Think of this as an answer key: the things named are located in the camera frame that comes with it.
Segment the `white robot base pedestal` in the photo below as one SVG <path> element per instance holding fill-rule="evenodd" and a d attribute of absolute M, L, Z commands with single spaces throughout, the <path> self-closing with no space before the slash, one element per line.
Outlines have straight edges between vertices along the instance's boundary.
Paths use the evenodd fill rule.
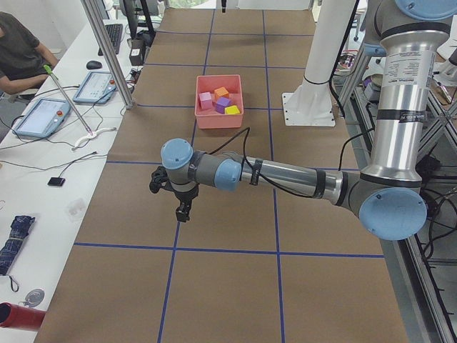
<path fill-rule="evenodd" d="M 356 0 L 322 2 L 303 81 L 295 92 L 282 94 L 285 125 L 335 126 L 331 75 L 357 7 Z"/>

